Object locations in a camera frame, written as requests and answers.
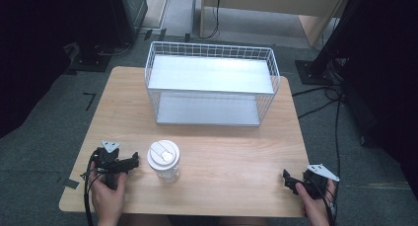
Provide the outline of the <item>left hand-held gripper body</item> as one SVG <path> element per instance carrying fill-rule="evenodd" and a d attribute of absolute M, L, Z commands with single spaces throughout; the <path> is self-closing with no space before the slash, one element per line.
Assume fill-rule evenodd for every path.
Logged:
<path fill-rule="evenodd" d="M 128 173 L 132 169 L 132 159 L 118 159 L 120 146 L 118 142 L 102 140 L 101 145 L 94 155 L 97 176 L 104 176 L 104 184 L 108 188 L 116 190 L 115 176 L 120 173 Z"/>

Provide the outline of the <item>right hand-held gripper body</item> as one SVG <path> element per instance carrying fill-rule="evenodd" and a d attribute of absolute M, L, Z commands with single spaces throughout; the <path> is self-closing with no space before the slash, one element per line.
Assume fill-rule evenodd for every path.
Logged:
<path fill-rule="evenodd" d="M 328 180 L 339 182 L 340 178 L 322 164 L 307 165 L 307 170 L 303 172 L 303 185 L 313 199 L 325 196 Z"/>

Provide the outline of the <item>clear cup with white lid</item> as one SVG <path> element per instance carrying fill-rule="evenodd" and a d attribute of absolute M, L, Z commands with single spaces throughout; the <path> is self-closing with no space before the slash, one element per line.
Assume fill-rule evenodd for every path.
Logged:
<path fill-rule="evenodd" d="M 147 152 L 149 166 L 164 184 L 173 184 L 179 178 L 180 151 L 170 140 L 159 140 L 151 144 Z"/>

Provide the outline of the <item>white wire shelf rack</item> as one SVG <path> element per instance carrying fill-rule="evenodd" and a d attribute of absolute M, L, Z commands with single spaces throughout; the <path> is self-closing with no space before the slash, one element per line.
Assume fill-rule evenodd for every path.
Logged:
<path fill-rule="evenodd" d="M 268 47 L 154 41 L 145 66 L 158 124 L 259 126 L 279 84 Z"/>

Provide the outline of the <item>person's right hand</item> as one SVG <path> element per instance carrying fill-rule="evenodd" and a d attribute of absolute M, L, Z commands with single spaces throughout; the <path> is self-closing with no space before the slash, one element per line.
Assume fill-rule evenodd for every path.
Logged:
<path fill-rule="evenodd" d="M 324 199 L 312 199 L 304 186 L 296 184 L 296 190 L 302 199 L 302 212 L 308 217 L 309 226 L 330 226 L 327 207 L 334 199 L 335 185 L 327 180 L 327 192 Z"/>

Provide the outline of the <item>person's left hand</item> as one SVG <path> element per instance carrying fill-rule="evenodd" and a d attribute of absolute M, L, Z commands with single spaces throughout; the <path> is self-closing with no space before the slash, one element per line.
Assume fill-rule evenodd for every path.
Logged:
<path fill-rule="evenodd" d="M 124 208 L 127 175 L 119 174 L 115 178 L 117 189 L 111 189 L 99 180 L 95 163 L 92 163 L 90 170 L 89 184 L 98 226 L 117 226 Z"/>

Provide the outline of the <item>black flat stand base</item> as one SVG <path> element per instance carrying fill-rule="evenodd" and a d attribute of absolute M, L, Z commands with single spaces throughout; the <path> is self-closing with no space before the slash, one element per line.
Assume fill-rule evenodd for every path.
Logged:
<path fill-rule="evenodd" d="M 69 70 L 86 72 L 105 72 L 110 56 L 94 55 L 85 57 L 79 52 L 71 62 Z"/>

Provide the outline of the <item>light wooden desk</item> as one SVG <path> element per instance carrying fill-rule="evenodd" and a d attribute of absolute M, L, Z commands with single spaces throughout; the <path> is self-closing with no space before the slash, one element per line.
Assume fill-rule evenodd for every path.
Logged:
<path fill-rule="evenodd" d="M 315 46 L 331 19 L 345 8 L 345 0 L 201 0 L 201 37 L 207 7 L 298 15 L 309 45 Z"/>

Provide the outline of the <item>black stand with base plate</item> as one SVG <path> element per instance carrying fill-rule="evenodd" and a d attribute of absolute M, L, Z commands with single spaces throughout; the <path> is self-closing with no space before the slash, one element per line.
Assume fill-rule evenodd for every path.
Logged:
<path fill-rule="evenodd" d="M 349 39 L 349 31 L 354 28 L 355 21 L 359 19 L 361 8 L 364 6 L 365 1 L 348 0 L 338 25 L 314 61 L 295 61 L 303 84 L 333 84 L 327 65 L 333 58 L 341 58 L 344 54 L 344 49 L 347 49 L 343 41 Z"/>

